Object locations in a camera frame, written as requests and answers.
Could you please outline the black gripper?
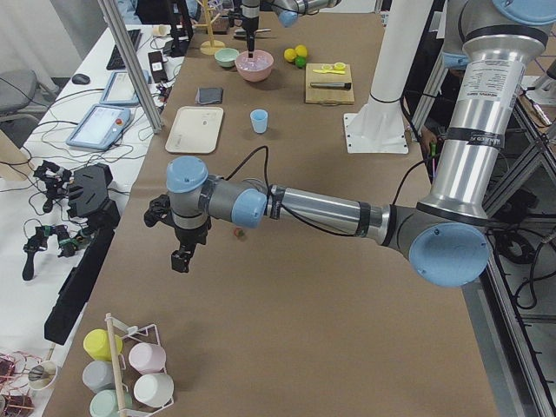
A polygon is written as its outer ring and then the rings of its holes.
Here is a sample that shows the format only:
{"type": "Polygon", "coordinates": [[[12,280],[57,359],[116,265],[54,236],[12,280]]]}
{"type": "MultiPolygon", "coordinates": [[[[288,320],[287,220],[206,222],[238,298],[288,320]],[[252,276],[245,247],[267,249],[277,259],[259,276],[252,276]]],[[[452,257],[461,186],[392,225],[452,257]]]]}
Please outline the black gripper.
{"type": "Polygon", "coordinates": [[[196,246],[205,245],[207,241],[209,224],[205,223],[201,227],[185,229],[174,227],[175,237],[179,241],[179,248],[171,256],[171,267],[178,273],[188,273],[189,264],[195,254],[196,246]]]}
{"type": "Polygon", "coordinates": [[[257,31],[257,18],[245,17],[244,30],[246,32],[248,53],[253,53],[255,51],[255,32],[257,31]]]}

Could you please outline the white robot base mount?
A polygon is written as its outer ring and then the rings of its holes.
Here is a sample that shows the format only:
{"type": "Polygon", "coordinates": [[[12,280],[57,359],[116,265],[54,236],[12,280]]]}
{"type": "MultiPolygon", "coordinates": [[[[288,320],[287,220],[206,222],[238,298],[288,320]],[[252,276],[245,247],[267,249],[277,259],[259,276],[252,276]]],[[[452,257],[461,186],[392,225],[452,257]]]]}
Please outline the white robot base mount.
{"type": "Polygon", "coordinates": [[[402,96],[429,17],[440,10],[435,1],[391,3],[367,103],[343,115],[348,153],[408,153],[402,96]]]}

